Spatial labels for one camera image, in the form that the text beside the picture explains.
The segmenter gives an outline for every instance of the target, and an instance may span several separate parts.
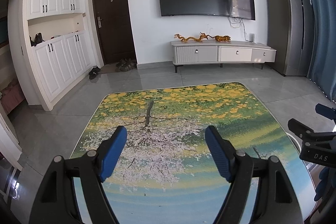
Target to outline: screw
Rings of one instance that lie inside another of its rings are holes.
[[[239,157],[244,157],[245,156],[245,151],[242,150],[242,149],[238,149],[236,151],[236,155],[239,156]]]
[[[94,157],[96,154],[97,154],[96,150],[89,150],[89,151],[87,152],[87,155],[88,155],[89,157]]]
[[[271,161],[274,162],[274,163],[277,163],[277,162],[279,161],[278,157],[276,157],[276,156],[271,156],[271,157],[269,157],[269,158],[270,158]]]
[[[61,156],[56,156],[54,158],[54,162],[60,162],[62,160],[62,157]]]

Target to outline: pink bed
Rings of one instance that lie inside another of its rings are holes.
[[[1,94],[1,104],[7,114],[25,99],[17,79],[12,80],[6,88],[1,90]]]

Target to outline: door handle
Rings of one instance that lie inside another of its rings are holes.
[[[100,17],[97,17],[97,20],[98,20],[98,28],[101,28],[101,21],[102,21],[102,19]]]

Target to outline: brown door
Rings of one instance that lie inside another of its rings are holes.
[[[93,0],[93,11],[104,63],[134,60],[128,0]]]

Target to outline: refrigerator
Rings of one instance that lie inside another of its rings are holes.
[[[282,75],[306,76],[314,41],[311,0],[267,0],[268,46],[277,50],[269,65]]]

